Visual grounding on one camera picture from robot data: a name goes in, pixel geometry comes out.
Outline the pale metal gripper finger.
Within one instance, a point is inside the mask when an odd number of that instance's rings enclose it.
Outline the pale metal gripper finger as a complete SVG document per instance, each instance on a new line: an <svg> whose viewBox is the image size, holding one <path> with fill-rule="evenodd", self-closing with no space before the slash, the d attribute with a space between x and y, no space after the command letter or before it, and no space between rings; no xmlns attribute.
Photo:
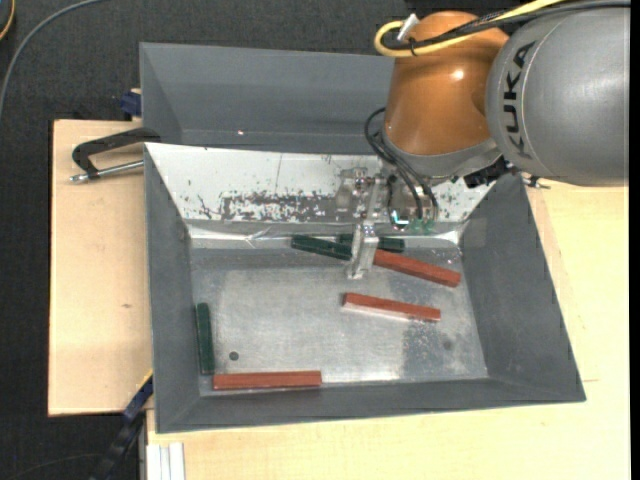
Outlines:
<svg viewBox="0 0 640 480"><path fill-rule="evenodd" d="M377 237L375 235L365 236L361 239L359 249L359 273L364 275L373 266L377 251Z"/></svg>
<svg viewBox="0 0 640 480"><path fill-rule="evenodd" d="M360 251L363 240L363 228L361 225L356 225L351 237L351 259L347 267L347 276L349 279L359 279L360 273Z"/></svg>

